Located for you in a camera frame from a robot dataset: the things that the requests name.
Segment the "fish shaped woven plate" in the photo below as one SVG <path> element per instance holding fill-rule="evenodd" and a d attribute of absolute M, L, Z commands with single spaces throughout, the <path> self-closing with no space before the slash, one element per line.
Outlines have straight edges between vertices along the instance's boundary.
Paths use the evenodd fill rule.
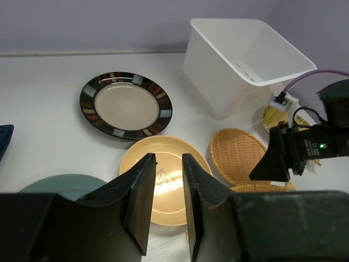
<path fill-rule="evenodd" d="M 284 186 L 277 186 L 273 184 L 259 184 L 259 183 L 249 183 L 249 184 L 238 184 L 231 189 L 237 193 L 253 193 L 253 192 L 291 192 L 296 191 L 293 183 L 286 183 Z"/>

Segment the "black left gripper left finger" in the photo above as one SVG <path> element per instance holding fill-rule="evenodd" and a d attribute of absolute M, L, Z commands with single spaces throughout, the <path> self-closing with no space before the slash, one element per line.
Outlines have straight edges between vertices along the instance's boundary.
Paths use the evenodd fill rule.
<path fill-rule="evenodd" d="M 140 261 L 156 165 L 148 153 L 76 201 L 53 193 L 2 194 L 1 261 Z"/>

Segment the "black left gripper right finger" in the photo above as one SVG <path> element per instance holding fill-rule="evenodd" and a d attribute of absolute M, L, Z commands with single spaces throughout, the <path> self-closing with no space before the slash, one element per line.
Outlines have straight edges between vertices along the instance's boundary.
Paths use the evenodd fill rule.
<path fill-rule="evenodd" d="M 348 261 L 348 194 L 236 193 L 182 156 L 191 261 Z"/>

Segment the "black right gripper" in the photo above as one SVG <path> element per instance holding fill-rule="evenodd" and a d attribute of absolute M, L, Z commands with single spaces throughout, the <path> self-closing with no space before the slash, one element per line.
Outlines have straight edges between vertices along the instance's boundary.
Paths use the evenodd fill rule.
<path fill-rule="evenodd" d="M 286 129 L 285 142 L 293 173 L 301 175 L 306 162 L 348 156 L 348 80 L 328 85 L 318 92 L 327 119 L 320 124 L 298 130 L 296 124 Z M 269 130 L 268 148 L 249 175 L 252 181 L 288 182 L 285 143 L 282 125 Z"/>

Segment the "round orange woven plate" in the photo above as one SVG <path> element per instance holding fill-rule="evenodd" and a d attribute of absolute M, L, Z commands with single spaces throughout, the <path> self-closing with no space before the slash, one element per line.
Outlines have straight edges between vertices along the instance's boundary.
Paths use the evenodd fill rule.
<path fill-rule="evenodd" d="M 210 156 L 219 174 L 231 184 L 252 183 L 249 175 L 266 152 L 250 133 L 236 128 L 216 132 L 210 141 Z"/>

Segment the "grey blue round plate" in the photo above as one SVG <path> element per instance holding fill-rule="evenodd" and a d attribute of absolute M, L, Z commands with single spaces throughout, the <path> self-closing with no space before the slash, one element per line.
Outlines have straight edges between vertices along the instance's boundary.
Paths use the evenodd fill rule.
<path fill-rule="evenodd" d="M 105 184 L 105 181 L 89 175 L 64 174 L 39 180 L 20 190 L 19 193 L 55 193 L 76 201 Z"/>

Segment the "yellow round plate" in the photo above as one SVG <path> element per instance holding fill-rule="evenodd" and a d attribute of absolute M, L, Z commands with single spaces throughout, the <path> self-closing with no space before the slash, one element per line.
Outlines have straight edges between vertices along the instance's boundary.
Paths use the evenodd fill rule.
<path fill-rule="evenodd" d="M 182 178 L 182 155 L 191 154 L 210 175 L 209 164 L 197 149 L 183 140 L 171 136 L 152 136 L 133 144 L 121 161 L 119 173 L 123 174 L 145 154 L 156 156 L 156 178 L 151 222 L 163 226 L 186 224 L 185 199 Z"/>

